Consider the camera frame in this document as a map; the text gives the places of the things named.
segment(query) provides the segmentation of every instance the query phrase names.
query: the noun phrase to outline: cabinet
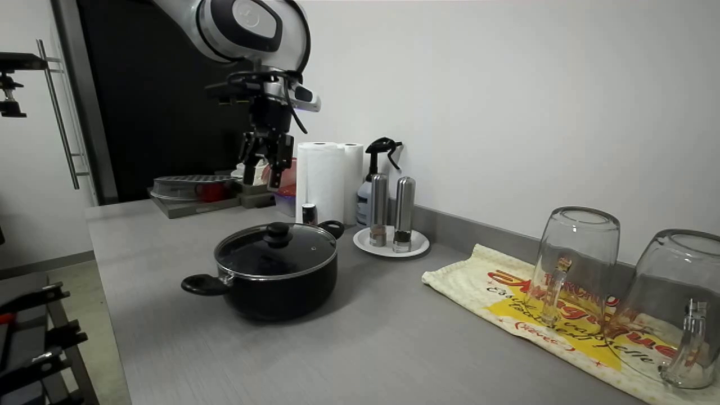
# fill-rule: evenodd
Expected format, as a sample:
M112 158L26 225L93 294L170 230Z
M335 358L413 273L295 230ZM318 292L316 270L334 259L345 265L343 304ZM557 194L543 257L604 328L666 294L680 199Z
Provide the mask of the cabinet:
M46 71L16 71L26 87L16 99L26 120L0 117L0 277L7 268L90 252L86 206L94 204L90 165L76 117L76 104L48 0L0 0L0 51L39 54L44 40L52 62L52 80L68 132L74 171L72 181L59 120Z

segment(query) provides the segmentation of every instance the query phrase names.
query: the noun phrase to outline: glass tumbler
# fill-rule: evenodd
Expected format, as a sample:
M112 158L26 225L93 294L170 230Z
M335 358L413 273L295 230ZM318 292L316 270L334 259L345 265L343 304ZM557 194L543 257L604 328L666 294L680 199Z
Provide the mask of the glass tumbler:
M713 385L720 352L720 237L659 231L614 316L614 336L643 332L668 347L659 377L680 388Z
M612 296L614 261L622 225L614 215L589 206L553 208L541 241L531 277L531 305L541 304L541 321L558 328L562 314L583 312L583 332L597 336L606 324Z

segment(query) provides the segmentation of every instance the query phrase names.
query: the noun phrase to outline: kitchen counter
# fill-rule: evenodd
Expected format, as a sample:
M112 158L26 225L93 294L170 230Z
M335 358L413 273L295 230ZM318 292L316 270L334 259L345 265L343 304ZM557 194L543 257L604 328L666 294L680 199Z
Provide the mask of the kitchen counter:
M214 270L227 234L286 221L223 208L170 221L151 202L90 212L90 237L135 405L637 402L424 285L470 252L434 241L409 261L368 257L349 230L328 304L291 324L246 321L181 282Z

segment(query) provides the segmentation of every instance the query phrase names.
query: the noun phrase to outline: pot lid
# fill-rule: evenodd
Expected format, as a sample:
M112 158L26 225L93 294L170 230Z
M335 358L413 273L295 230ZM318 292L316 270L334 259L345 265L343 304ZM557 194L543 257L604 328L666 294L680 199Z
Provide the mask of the pot lid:
M335 257L335 238L323 228L271 223L227 237L217 247L221 268L237 277L286 279L314 273Z

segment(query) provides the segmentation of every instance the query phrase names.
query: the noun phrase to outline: cooking pot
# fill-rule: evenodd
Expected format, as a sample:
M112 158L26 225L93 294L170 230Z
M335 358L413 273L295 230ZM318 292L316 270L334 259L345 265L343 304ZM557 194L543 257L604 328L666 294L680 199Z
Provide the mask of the cooking pot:
M338 221L314 225L271 223L218 243L218 277L194 275L182 289L226 294L246 316L292 319L319 307L338 279Z

